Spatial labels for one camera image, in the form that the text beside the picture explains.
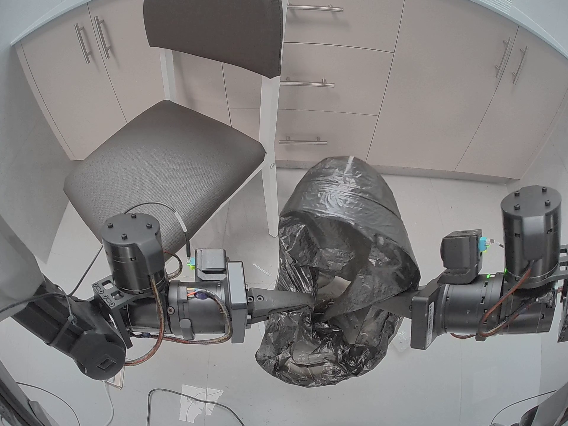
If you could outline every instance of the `metal handle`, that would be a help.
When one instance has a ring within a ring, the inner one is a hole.
[[[521,57],[521,61],[519,62],[519,67],[517,68],[517,72],[516,73],[511,72],[511,74],[513,75],[513,83],[515,83],[517,81],[517,79],[519,78],[519,73],[521,72],[522,64],[525,62],[525,57],[527,56],[528,50],[529,50],[529,46],[525,46],[524,51],[521,49],[522,57]]]
[[[331,11],[331,12],[343,12],[343,8],[338,8],[336,6],[311,6],[304,4],[289,4],[288,10],[309,10],[309,11]]]
[[[495,74],[495,77],[499,77],[499,73],[501,72],[501,67],[503,66],[503,61],[505,61],[505,55],[507,55],[507,51],[509,50],[511,37],[509,37],[507,41],[503,40],[503,43],[505,44],[505,52],[503,52],[503,56],[501,57],[501,63],[499,63],[499,65],[495,65],[495,67],[497,68],[497,73]]]
[[[99,38],[101,39],[101,44],[103,45],[104,56],[107,57],[107,60],[109,60],[110,59],[109,51],[112,46],[107,46],[106,41],[104,40],[104,33],[101,27],[101,24],[103,23],[104,19],[99,20],[99,17],[95,16],[96,31],[99,32]]]
[[[290,140],[290,136],[288,136],[286,140],[279,140],[278,143],[283,146],[326,146],[327,140],[320,138],[316,138],[316,140]]]
[[[321,82],[299,82],[299,81],[291,81],[289,77],[286,77],[285,81],[280,81],[280,85],[294,85],[300,87],[335,87],[333,82],[328,82],[325,79],[322,79]]]
[[[85,42],[83,41],[83,36],[81,35],[81,30],[84,30],[84,27],[79,27],[79,24],[75,24],[75,33],[77,34],[77,39],[79,40],[79,45],[81,46],[81,51],[83,52],[83,57],[85,57],[85,61],[89,64],[91,61],[89,60],[89,56],[93,53],[91,51],[87,52],[87,47],[85,47]]]

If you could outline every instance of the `white countertop edge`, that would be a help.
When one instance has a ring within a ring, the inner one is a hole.
[[[25,36],[29,35],[31,32],[36,30],[37,28],[45,25],[49,21],[61,16],[62,14],[66,13],[67,11],[73,10],[82,4],[89,3],[93,0],[65,0],[58,4],[53,10],[47,12],[41,18],[39,18],[36,22],[30,25],[28,28],[24,30],[24,32],[20,33],[10,44],[13,46],[18,41],[20,41]],[[476,4],[479,4],[491,11],[494,11],[501,16],[506,17],[513,22],[521,25],[522,27],[526,28],[529,32],[532,32],[534,35],[538,36],[539,38],[543,39],[545,42],[550,44],[553,48],[555,48],[558,52],[560,52],[564,57],[568,58],[568,51],[560,45],[560,43],[550,35],[550,33],[546,32],[540,25],[538,25],[534,20],[529,18],[526,14],[522,11],[515,8],[515,6],[511,6],[509,13],[505,13],[501,11],[499,8],[489,5],[487,2],[481,0],[470,0]]]

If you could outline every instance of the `gray upholstered chair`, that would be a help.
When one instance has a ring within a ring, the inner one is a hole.
[[[146,201],[172,206],[194,235],[260,170],[268,230],[277,235],[274,138],[287,1],[144,0],[146,35],[161,49],[167,99],[135,117],[65,180],[65,193],[97,238],[108,217]],[[260,143],[175,103],[172,50],[262,75]],[[160,220],[164,249],[184,245],[169,210],[137,210]]]

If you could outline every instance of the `brown leather backrest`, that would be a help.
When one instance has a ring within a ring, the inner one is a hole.
[[[280,75],[281,0],[144,0],[148,43]]]

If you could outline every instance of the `trash bag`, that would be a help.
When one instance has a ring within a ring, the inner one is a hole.
[[[280,214],[277,290],[314,295],[314,309],[272,314],[256,353],[287,383],[334,385],[384,358],[400,316],[378,302],[417,288],[420,272],[393,193],[355,157],[309,169]]]

